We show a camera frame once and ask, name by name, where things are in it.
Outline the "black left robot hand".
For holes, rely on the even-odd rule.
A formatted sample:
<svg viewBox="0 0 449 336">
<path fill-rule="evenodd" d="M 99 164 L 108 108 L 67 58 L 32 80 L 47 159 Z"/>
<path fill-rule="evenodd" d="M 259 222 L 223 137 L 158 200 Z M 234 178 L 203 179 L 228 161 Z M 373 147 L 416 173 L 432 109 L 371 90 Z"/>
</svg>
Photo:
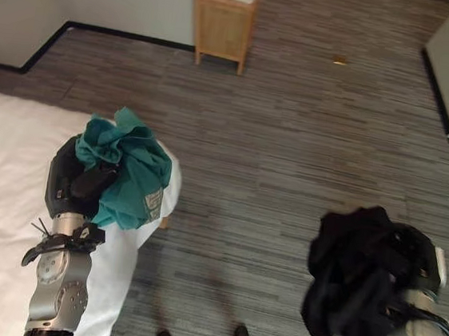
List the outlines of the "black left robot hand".
<svg viewBox="0 0 449 336">
<path fill-rule="evenodd" d="M 120 165 L 103 160 L 87 170 L 77 158 L 78 139 L 78 135 L 70 137 L 50 163 L 45 203 L 52 218 L 69 212 L 92 219 L 99 211 L 101 195 L 120 174 Z"/>
</svg>

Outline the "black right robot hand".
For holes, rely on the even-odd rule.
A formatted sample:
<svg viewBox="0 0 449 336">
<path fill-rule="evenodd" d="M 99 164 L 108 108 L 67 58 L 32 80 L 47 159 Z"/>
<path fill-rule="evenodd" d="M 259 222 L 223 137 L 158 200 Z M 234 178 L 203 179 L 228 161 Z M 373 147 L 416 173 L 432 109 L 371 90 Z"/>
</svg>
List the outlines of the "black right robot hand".
<svg viewBox="0 0 449 336">
<path fill-rule="evenodd" d="M 406 261 L 406 267 L 397 276 L 400 291 L 418 290 L 438 298 L 447 282 L 445 256 L 440 247 L 420 230 L 398 223 L 395 227 L 396 249 Z"/>
</svg>

